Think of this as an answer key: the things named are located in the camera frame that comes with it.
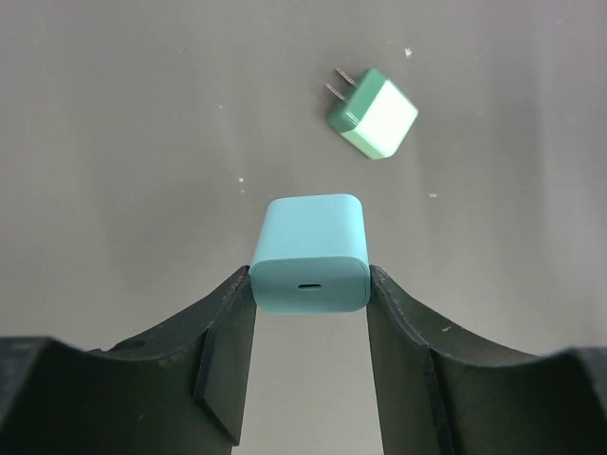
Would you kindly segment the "green charger plug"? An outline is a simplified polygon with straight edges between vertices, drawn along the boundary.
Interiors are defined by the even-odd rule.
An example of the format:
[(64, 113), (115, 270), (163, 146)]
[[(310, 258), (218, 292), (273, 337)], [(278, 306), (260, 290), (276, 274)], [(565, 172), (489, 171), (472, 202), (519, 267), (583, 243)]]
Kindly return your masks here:
[(325, 86), (338, 99), (326, 117), (328, 125), (372, 160), (393, 156), (412, 128), (418, 108), (374, 67), (355, 78), (340, 68), (336, 73), (346, 88)]

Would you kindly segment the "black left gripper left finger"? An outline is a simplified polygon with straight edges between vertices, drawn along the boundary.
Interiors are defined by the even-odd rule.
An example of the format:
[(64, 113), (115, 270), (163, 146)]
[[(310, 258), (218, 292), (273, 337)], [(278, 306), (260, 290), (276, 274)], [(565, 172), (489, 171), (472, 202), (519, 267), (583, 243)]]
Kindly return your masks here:
[(1, 340), (5, 454), (229, 454), (241, 439), (256, 305), (241, 267), (112, 349)]

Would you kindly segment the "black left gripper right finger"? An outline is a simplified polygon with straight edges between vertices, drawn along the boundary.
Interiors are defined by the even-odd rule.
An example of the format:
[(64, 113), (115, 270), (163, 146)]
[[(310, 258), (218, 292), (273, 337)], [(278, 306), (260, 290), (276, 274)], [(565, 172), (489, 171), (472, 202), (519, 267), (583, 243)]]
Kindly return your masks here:
[(602, 454), (606, 351), (523, 353), (457, 325), (371, 270), (366, 308), (387, 454)]

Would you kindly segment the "teal charger plug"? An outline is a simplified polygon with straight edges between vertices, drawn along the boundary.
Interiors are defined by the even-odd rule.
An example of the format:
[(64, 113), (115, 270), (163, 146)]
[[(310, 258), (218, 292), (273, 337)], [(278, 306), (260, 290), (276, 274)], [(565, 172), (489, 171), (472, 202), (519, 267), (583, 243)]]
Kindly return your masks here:
[(362, 309), (371, 295), (362, 204), (346, 193), (272, 201), (248, 273), (255, 302), (270, 313)]

